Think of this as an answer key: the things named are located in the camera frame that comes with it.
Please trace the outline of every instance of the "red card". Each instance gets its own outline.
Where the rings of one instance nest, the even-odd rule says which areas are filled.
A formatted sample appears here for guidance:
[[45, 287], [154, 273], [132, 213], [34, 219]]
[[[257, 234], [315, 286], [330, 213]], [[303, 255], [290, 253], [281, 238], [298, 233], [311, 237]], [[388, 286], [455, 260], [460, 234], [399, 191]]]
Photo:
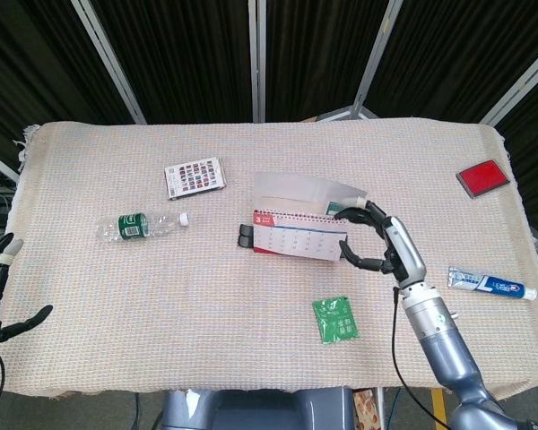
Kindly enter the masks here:
[[456, 177], [472, 198], [510, 182], [493, 159], [463, 170], [457, 173]]

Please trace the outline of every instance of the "white pole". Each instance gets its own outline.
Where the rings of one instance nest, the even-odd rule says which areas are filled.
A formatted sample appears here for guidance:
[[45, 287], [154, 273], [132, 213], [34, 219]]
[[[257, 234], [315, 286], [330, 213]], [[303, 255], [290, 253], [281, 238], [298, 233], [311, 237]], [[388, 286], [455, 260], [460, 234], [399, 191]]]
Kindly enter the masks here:
[[393, 31], [395, 26], [396, 17], [401, 10], [403, 5], [403, 0], [390, 0], [386, 6], [385, 16], [383, 21], [378, 28], [377, 38], [375, 39], [375, 44], [373, 45], [372, 50], [370, 51], [369, 60], [367, 62], [367, 67], [365, 72], [362, 75], [360, 80], [359, 89], [357, 90], [357, 95], [355, 96], [355, 101], [352, 104], [351, 108], [351, 119], [357, 119], [359, 116], [359, 110], [362, 106], [367, 94], [369, 93], [370, 84], [373, 82], [375, 73], [377, 72], [378, 65], [380, 64], [380, 59], [385, 52], [386, 43], [388, 38]]
[[495, 126], [528, 92], [538, 83], [538, 58], [528, 67], [520, 78], [514, 82], [506, 94], [492, 107], [481, 120], [481, 124]]
[[101, 27], [98, 15], [91, 6], [90, 0], [72, 0], [72, 5], [82, 21], [83, 27], [90, 36], [101, 61], [108, 70], [109, 77], [116, 85], [117, 92], [124, 101], [127, 110], [136, 124], [147, 125], [142, 110], [137, 103], [134, 91], [127, 81], [126, 75], [119, 64], [114, 49], [109, 44], [106, 32]]
[[375, 394], [377, 396], [377, 413], [378, 421], [380, 421], [380, 430], [385, 430], [385, 392], [383, 387], [375, 388]]
[[259, 122], [265, 122], [265, 72], [267, 60], [267, 0], [257, 0], [257, 55], [259, 56]]
[[253, 122], [259, 122], [259, 56], [257, 55], [256, 0], [248, 0], [249, 7], [249, 56], [251, 58], [251, 107]]

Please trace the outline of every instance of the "toothpaste tube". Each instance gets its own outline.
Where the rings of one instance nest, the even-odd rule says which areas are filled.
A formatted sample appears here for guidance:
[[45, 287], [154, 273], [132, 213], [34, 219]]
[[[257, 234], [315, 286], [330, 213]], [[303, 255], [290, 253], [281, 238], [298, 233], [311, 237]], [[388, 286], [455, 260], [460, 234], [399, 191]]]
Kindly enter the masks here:
[[503, 280], [495, 276], [471, 273], [456, 267], [448, 268], [448, 287], [483, 291], [499, 296], [525, 298], [526, 300], [534, 300], [537, 295], [535, 289], [526, 288], [524, 284]]

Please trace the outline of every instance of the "water bottle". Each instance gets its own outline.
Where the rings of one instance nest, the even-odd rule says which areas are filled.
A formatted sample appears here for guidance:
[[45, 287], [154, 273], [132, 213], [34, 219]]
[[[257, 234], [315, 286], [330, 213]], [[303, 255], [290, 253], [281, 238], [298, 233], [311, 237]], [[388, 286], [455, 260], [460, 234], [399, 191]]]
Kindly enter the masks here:
[[105, 242], [162, 237], [179, 226], [187, 225], [189, 218], [186, 212], [138, 212], [100, 219], [96, 237]]

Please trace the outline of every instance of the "white toothpaste cap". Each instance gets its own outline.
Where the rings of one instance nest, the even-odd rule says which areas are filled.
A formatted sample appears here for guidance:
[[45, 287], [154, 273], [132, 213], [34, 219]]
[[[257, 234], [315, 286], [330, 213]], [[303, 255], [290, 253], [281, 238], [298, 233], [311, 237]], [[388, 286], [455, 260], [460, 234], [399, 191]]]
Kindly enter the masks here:
[[535, 300], [538, 296], [538, 293], [534, 288], [527, 288], [524, 292], [524, 297], [526, 300]]

